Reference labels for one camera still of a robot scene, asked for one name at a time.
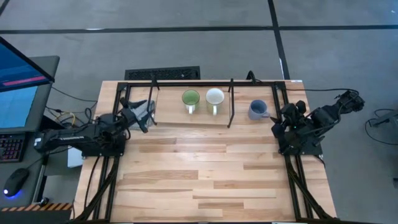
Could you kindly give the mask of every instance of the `mug handle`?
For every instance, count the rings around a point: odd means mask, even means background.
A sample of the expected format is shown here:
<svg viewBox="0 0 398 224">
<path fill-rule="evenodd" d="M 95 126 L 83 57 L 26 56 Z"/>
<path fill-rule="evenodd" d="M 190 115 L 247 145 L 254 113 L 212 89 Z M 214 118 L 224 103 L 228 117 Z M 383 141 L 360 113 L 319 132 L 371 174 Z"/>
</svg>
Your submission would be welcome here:
<svg viewBox="0 0 398 224">
<path fill-rule="evenodd" d="M 270 116 L 271 116 L 271 114 L 268 113 L 268 112 L 265 112 L 265 113 L 262 115 L 263 118 L 269 118 Z"/>
</svg>

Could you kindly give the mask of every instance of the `blue mug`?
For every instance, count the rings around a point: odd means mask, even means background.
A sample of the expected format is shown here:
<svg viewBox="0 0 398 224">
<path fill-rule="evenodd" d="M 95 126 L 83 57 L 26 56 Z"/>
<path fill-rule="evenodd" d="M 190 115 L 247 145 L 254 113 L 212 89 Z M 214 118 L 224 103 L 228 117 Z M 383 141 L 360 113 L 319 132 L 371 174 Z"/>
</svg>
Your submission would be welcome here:
<svg viewBox="0 0 398 224">
<path fill-rule="evenodd" d="M 269 118 L 270 113 L 267 112 L 267 104 L 262 100 L 253 100 L 249 107 L 249 118 L 251 120 L 260 120 L 261 118 Z"/>
</svg>

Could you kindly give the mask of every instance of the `computer mouse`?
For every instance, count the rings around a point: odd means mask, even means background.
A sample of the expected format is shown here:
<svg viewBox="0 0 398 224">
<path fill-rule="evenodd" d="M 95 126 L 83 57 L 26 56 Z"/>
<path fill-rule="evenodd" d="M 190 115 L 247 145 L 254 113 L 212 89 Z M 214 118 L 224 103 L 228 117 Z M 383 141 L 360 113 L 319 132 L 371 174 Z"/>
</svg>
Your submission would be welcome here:
<svg viewBox="0 0 398 224">
<path fill-rule="evenodd" d="M 20 168 L 18 170 L 15 170 L 10 175 L 10 177 L 8 177 L 6 184 L 4 184 L 4 190 L 2 192 L 7 197 L 12 197 L 16 195 L 24 185 L 28 176 L 29 176 L 28 169 Z"/>
</svg>

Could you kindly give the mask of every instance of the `monitor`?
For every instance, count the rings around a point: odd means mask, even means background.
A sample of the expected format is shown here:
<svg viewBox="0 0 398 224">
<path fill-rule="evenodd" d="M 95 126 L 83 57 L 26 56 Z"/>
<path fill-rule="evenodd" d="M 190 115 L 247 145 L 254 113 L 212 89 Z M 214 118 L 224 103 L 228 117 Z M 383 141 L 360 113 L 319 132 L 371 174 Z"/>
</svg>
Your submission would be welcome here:
<svg viewBox="0 0 398 224">
<path fill-rule="evenodd" d="M 0 92 L 52 82 L 53 77 L 0 37 Z"/>
</svg>

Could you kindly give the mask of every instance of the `warning tape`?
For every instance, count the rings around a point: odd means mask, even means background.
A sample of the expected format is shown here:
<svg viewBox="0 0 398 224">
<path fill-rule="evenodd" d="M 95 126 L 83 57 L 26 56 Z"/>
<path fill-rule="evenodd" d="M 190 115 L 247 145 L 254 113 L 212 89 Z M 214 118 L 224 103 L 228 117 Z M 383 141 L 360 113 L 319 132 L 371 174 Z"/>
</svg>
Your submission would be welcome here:
<svg viewBox="0 0 398 224">
<path fill-rule="evenodd" d="M 2 212 L 25 212 L 25 211 L 59 211 L 59 210 L 70 210 L 72 209 L 71 203 L 48 203 L 43 207 L 40 205 L 32 204 L 27 207 L 12 207 L 12 208 L 1 208 Z"/>
</svg>

